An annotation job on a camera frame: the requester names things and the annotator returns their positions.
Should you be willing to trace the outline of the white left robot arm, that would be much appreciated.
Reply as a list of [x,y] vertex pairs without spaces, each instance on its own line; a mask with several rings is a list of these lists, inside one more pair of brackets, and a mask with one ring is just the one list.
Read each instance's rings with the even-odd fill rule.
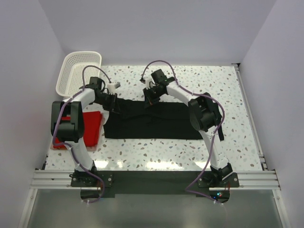
[[71,154],[75,171],[83,172],[82,182],[94,186],[98,182],[95,163],[88,154],[84,142],[85,122],[83,109],[99,104],[108,112],[120,112],[118,94],[112,89],[102,88],[103,80],[91,77],[89,84],[79,88],[73,96],[64,101],[54,101],[51,110],[51,134],[54,146],[64,146]]

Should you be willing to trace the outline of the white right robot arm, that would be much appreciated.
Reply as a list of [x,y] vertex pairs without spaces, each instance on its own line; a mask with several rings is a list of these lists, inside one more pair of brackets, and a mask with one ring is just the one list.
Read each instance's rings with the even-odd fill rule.
[[221,125],[225,118],[222,105],[208,93],[199,95],[188,91],[161,69],[153,72],[151,79],[141,78],[140,81],[145,84],[145,107],[157,104],[162,95],[170,95],[188,107],[190,124],[200,133],[209,153],[206,164],[210,164],[213,184],[221,187],[227,183],[233,170],[221,145],[224,138]]

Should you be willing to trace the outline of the black t shirt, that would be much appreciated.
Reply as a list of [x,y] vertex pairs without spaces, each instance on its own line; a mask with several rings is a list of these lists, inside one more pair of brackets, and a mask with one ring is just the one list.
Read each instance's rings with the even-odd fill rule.
[[144,108],[143,101],[118,99],[120,113],[109,113],[104,125],[109,139],[201,140],[190,124],[188,107],[183,103],[159,102]]

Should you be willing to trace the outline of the red folded t shirt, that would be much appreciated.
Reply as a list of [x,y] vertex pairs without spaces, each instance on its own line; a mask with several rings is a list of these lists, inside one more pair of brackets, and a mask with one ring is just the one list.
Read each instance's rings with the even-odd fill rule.
[[88,151],[94,151],[102,129],[103,114],[100,111],[83,113],[85,131],[84,143]]

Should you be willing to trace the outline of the white plastic basket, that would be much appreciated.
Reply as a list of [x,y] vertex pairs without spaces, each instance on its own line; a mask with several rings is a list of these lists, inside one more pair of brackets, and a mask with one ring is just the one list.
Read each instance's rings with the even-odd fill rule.
[[89,67],[82,78],[83,69],[88,66],[100,67],[102,56],[95,51],[76,51],[68,54],[62,64],[57,79],[56,92],[62,97],[71,97],[83,84],[88,84],[90,77],[99,76],[99,70]]

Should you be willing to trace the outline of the aluminium frame rail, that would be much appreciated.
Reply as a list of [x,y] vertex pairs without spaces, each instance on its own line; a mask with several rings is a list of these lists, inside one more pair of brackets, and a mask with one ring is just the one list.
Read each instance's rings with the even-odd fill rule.
[[[275,171],[237,171],[242,190],[279,190],[281,186]],[[70,170],[37,170],[31,182],[33,189],[70,188]]]

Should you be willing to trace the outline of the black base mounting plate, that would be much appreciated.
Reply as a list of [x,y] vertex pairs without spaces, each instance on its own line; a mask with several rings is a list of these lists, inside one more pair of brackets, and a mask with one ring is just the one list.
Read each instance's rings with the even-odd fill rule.
[[119,194],[209,196],[227,202],[230,190],[240,186],[237,173],[218,180],[211,171],[94,171],[94,175],[74,171],[71,187],[80,188],[83,200],[114,198]]

